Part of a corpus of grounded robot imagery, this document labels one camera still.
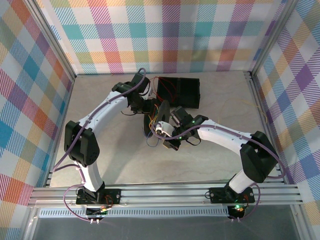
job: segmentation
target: aluminum rail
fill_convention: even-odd
[[[121,200],[115,208],[121,207],[200,207],[232,206],[234,204],[211,204],[205,197],[209,188],[223,188],[225,183],[171,183],[171,184],[130,184],[110,185],[106,189],[121,189]],[[302,198],[297,185],[283,183],[261,183],[260,205],[300,205]],[[28,206],[35,208],[63,208],[63,195],[66,187],[35,188]],[[258,190],[253,187],[255,199]],[[66,195],[66,202],[71,207],[76,205],[76,189]]]

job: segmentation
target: checkered pattern wall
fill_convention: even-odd
[[[19,235],[71,85],[23,0],[0,1],[0,240]]]
[[[257,59],[259,58],[262,50],[266,47],[267,43],[268,43],[268,40],[270,39],[270,34],[273,32],[275,26],[276,26],[276,23],[281,15],[281,13],[283,12],[284,10],[284,7],[285,5],[287,4],[288,0],[281,0],[281,3],[280,5],[278,6],[278,9],[276,10],[273,18],[272,18],[272,21],[268,27],[268,29],[266,30],[263,38],[262,38],[262,41],[260,43],[260,46],[258,48],[258,50],[256,51],[255,55],[254,55],[254,58],[253,58],[253,61],[251,62],[251,66],[249,68],[249,71],[252,71],[253,68],[255,67],[256,65],[256,62],[257,62]]]
[[[79,74],[179,73],[248,70],[281,0],[38,3]]]
[[[258,74],[277,148],[320,239],[320,1],[300,0]]]

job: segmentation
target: vent grille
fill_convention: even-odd
[[[85,217],[82,208],[72,209],[76,214]],[[207,207],[114,207],[108,211],[106,217],[135,217],[135,218],[170,218],[170,217],[226,217],[229,216],[226,206]],[[40,218],[74,217],[65,208],[42,208]]]

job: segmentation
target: gray floor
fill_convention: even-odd
[[[226,217],[109,218],[99,225],[76,218],[39,218],[34,240],[297,240],[289,206],[259,206],[241,222]]]
[[[254,133],[263,130],[258,109],[242,101],[254,103],[242,71],[175,73],[160,76],[200,79],[200,107],[187,109],[194,117],[201,114],[215,122],[220,121],[220,124],[226,127],[243,132]],[[76,122],[89,114],[107,97],[116,83],[131,81],[132,77],[131,74],[77,77],[66,122]],[[126,109],[125,113],[129,114],[130,109]],[[99,135],[100,155],[97,164],[106,184],[227,180],[241,169],[238,155],[208,141],[202,141],[199,146],[184,143],[179,151],[166,149],[161,142],[157,147],[149,147],[142,132],[142,125],[142,115],[125,116],[119,113]],[[57,161],[64,154],[63,136],[64,133]],[[155,137],[149,140],[151,145],[156,142]],[[67,159],[63,164],[70,163],[70,159]],[[71,186],[80,182],[78,171],[66,168],[53,174],[51,186]]]

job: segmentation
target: metal frame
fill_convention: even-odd
[[[73,81],[77,77],[77,74],[75,73],[74,69],[72,68],[67,56],[65,55],[65,52],[61,48],[54,32],[52,31],[50,25],[47,22],[47,19],[45,18],[43,12],[41,11],[38,3],[36,0],[26,0],[24,1],[29,8],[32,16],[35,18],[36,22],[38,23],[42,34],[47,39],[50,47],[54,51],[57,58],[60,60],[61,63],[63,63],[63,67],[65,68],[67,74],[69,75],[69,78]]]
[[[287,23],[289,17],[294,11],[298,1],[299,0],[288,0],[288,2],[285,4],[281,15],[279,16],[275,26],[273,27],[273,30],[270,34],[270,37],[266,45],[263,47],[262,52],[260,53],[258,59],[256,60],[256,63],[252,69],[252,76],[256,76],[261,66],[264,64],[265,60],[268,57],[269,52],[271,51],[272,47],[276,43],[280,33],[284,29],[285,24]]]
[[[265,107],[263,105],[263,102],[262,102],[260,95],[258,94],[259,90],[258,90],[258,86],[256,83],[257,77],[255,76],[252,78],[251,74],[249,72],[244,72],[244,76],[248,80],[249,86],[252,90],[255,104],[257,106],[259,106],[261,108],[261,110],[265,113],[266,112]],[[260,119],[261,119],[265,134],[268,136],[272,145],[277,147],[277,145],[275,143],[275,136],[274,136],[273,132],[271,131],[270,125],[265,123],[264,116],[261,114],[260,111],[259,111],[259,115],[260,115]],[[290,184],[287,176],[284,176],[283,180],[287,185]],[[291,208],[292,215],[294,217],[295,225],[297,227],[300,238],[303,240],[316,239],[315,233],[311,227],[311,224],[310,224],[310,221],[309,221],[309,218],[307,216],[307,213],[306,213],[304,206],[302,204],[299,204],[299,205],[292,204],[292,205],[290,205],[290,208]]]
[[[195,183],[155,183],[109,185],[107,189],[121,189],[120,204],[114,208],[149,208],[149,207],[203,207],[203,206],[234,206],[235,203],[210,203],[205,197],[209,188],[223,188],[225,183],[195,182]],[[298,187],[294,184],[261,183],[260,205],[296,205],[302,204]],[[64,208],[63,195],[67,187],[35,188],[28,206],[31,208]],[[253,189],[255,198],[258,190]],[[66,194],[66,203],[75,208],[87,207],[76,205],[76,188]]]
[[[50,45],[51,49],[54,51],[54,54],[57,56],[59,61],[62,63],[62,67],[65,70],[65,72],[67,73],[69,79],[72,80],[72,84],[70,86],[69,97],[67,99],[67,104],[66,104],[66,108],[65,108],[65,113],[66,113],[67,109],[69,107],[70,97],[72,94],[72,90],[74,87],[74,83],[75,83],[75,79],[77,77],[77,74],[75,73],[74,69],[72,68],[67,56],[65,55],[65,52],[61,48],[59,41],[57,40],[54,32],[52,31],[50,25],[48,24],[47,19],[45,18],[43,12],[41,11],[37,1],[36,0],[26,0],[25,3],[26,3],[26,6],[28,7],[29,11],[31,12],[32,16],[34,17],[35,21],[37,22],[39,28],[41,29],[42,34],[44,35],[44,37],[48,41],[48,44]],[[53,168],[54,163],[55,163],[55,159],[57,158],[58,147],[59,147],[60,139],[62,137],[62,127],[63,127],[65,120],[66,120],[66,114],[64,114],[62,122],[61,122],[61,126],[58,128],[59,134],[58,134],[58,138],[53,146],[53,152],[52,152],[52,158],[50,161],[50,166],[47,168],[47,170],[44,174],[45,177],[44,177],[43,182],[41,184],[44,187],[48,186],[48,179],[49,179],[49,175],[51,174],[50,170]]]

